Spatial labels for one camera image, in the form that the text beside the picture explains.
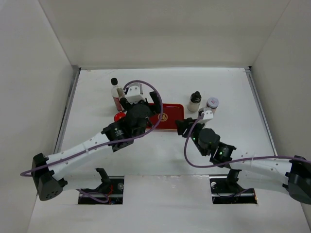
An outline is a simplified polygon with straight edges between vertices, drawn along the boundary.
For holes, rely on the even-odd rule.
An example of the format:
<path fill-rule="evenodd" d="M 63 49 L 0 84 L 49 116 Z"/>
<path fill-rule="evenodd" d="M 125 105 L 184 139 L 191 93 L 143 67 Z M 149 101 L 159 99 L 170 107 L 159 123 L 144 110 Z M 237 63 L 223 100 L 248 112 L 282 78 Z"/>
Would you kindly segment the red lid sauce jar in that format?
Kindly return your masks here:
<path fill-rule="evenodd" d="M 125 112 L 118 112 L 114 115 L 114 122 L 117 122 L 126 116 Z"/>

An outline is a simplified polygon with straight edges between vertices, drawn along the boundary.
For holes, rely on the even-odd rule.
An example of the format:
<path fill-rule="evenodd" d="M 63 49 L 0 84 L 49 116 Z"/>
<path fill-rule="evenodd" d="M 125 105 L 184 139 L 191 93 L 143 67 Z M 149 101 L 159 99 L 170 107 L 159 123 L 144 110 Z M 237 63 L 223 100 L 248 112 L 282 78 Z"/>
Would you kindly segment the black cap pepper grinder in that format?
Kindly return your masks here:
<path fill-rule="evenodd" d="M 189 103 L 187 105 L 188 110 L 192 113 L 197 112 L 199 110 L 201 99 L 202 97 L 199 91 L 195 91 L 194 93 L 192 93 Z"/>

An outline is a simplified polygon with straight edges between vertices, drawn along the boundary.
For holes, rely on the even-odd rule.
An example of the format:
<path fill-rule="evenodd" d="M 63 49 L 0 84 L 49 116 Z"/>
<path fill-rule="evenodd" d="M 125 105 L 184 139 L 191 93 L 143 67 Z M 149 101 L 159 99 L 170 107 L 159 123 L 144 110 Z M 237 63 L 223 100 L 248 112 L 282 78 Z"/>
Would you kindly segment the soy sauce bottle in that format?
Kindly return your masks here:
<path fill-rule="evenodd" d="M 119 112 L 124 112 L 124 108 L 122 107 L 120 100 L 125 96 L 124 90 L 121 86 L 119 86 L 119 82 L 117 78 L 112 78 L 111 80 L 112 89 L 111 95 L 114 101 L 114 104 Z"/>

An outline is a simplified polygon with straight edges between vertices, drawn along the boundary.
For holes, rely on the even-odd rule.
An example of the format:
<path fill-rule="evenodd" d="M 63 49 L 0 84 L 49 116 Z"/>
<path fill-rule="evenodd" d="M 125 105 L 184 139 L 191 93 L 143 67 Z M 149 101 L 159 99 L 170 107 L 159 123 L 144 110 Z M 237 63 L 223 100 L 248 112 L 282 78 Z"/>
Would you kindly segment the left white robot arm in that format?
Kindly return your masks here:
<path fill-rule="evenodd" d="M 68 185 L 65 176 L 86 162 L 91 161 L 93 153 L 109 149 L 113 152 L 130 146 L 138 138 L 144 137 L 146 127 L 151 125 L 150 117 L 163 112 L 163 103 L 156 91 L 150 92 L 153 103 L 142 99 L 130 103 L 122 98 L 126 109 L 125 117 L 109 124 L 89 140 L 65 151 L 49 156 L 39 153 L 33 157 L 31 177 L 41 201 L 55 198 Z"/>

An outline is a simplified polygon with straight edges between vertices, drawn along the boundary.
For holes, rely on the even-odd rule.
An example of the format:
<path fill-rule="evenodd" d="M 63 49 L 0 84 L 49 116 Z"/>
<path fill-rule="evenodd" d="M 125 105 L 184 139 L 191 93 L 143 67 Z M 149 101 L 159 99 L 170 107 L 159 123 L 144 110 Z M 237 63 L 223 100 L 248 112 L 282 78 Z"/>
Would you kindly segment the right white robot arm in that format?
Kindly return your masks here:
<path fill-rule="evenodd" d="M 231 192 L 257 188 L 277 191 L 292 199 L 311 203 L 311 162 L 301 156 L 256 156 L 241 152 L 235 146 L 221 142 L 213 129 L 206 128 L 201 119 L 177 120 L 177 133 L 191 140 L 202 156 L 209 157 L 209 165 L 195 168 L 227 168 L 226 188 Z"/>

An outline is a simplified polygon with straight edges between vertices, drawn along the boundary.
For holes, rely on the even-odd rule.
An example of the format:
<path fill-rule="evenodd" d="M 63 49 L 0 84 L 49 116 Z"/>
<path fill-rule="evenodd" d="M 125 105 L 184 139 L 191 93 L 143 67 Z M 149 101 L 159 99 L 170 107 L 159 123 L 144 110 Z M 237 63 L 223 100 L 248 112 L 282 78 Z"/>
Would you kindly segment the red rectangular tray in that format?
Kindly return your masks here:
<path fill-rule="evenodd" d="M 176 132 L 176 120 L 184 119 L 184 107 L 181 104 L 163 104 L 163 115 L 161 122 L 156 127 L 155 131 Z"/>

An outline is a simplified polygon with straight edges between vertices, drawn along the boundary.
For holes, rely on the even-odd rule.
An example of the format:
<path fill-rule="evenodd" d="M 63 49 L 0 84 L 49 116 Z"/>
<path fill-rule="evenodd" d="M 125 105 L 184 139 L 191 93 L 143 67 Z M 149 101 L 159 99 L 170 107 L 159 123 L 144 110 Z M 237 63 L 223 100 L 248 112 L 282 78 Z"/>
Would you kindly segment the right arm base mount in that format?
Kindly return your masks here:
<path fill-rule="evenodd" d="M 255 190 L 238 185 L 239 172 L 231 169 L 227 175 L 209 177 L 213 204 L 257 204 Z"/>

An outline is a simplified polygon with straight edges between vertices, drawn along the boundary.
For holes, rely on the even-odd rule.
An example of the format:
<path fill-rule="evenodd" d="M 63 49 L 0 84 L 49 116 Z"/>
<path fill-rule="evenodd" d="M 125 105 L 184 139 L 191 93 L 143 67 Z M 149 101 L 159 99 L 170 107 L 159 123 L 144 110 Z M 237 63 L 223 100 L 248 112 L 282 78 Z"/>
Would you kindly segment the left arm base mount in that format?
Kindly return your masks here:
<path fill-rule="evenodd" d="M 103 168 L 97 168 L 101 180 L 95 188 L 81 189 L 79 205 L 121 205 L 123 204 L 124 176 L 108 176 Z"/>

